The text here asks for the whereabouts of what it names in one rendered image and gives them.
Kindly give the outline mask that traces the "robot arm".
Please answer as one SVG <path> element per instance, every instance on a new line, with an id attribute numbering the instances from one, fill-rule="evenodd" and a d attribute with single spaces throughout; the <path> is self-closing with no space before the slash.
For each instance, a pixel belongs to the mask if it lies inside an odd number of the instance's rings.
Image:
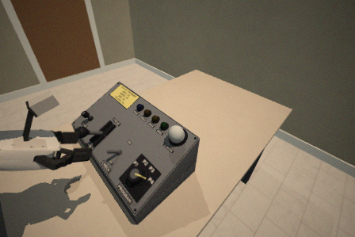
<path id="1" fill-rule="evenodd" d="M 25 128 L 23 132 L 23 139 L 24 141 L 28 141 L 29 133 L 32 125 L 33 115 L 34 117 L 38 117 L 47 111 L 55 108 L 56 106 L 60 105 L 58 101 L 55 99 L 53 94 L 49 91 L 29 100 L 26 102 L 28 115 L 25 122 Z"/>

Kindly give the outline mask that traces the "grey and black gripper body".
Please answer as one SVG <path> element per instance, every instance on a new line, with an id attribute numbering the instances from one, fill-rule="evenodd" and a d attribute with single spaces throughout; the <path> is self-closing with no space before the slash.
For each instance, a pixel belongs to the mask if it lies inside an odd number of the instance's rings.
<path id="1" fill-rule="evenodd" d="M 55 134 L 47 130 L 30 130 L 28 141 L 24 130 L 0 131 L 0 171 L 44 170 L 45 166 L 34 162 L 37 155 L 55 156 L 61 150 Z"/>

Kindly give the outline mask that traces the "grey control console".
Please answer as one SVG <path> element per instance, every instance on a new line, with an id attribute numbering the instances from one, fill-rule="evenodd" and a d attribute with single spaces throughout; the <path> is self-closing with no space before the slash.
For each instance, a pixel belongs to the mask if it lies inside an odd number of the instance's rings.
<path id="1" fill-rule="evenodd" d="M 137 225 L 195 171 L 200 137 L 121 82 L 81 115 L 74 130 Z"/>

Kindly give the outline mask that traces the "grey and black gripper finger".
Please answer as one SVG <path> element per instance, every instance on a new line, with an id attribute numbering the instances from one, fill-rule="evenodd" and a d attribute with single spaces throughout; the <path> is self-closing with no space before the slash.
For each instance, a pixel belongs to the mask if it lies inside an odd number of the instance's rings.
<path id="1" fill-rule="evenodd" d="M 79 132 L 53 132 L 60 144 L 78 143 Z"/>
<path id="2" fill-rule="evenodd" d="M 91 147 L 74 148 L 73 150 L 61 148 L 60 151 L 56 152 L 56 155 L 53 158 L 49 158 L 46 155 L 37 155 L 34 157 L 33 161 L 47 167 L 50 170 L 57 170 L 60 167 L 70 165 L 73 162 L 89 161 L 92 150 L 93 149 Z M 66 155 L 60 158 L 61 153 Z"/>

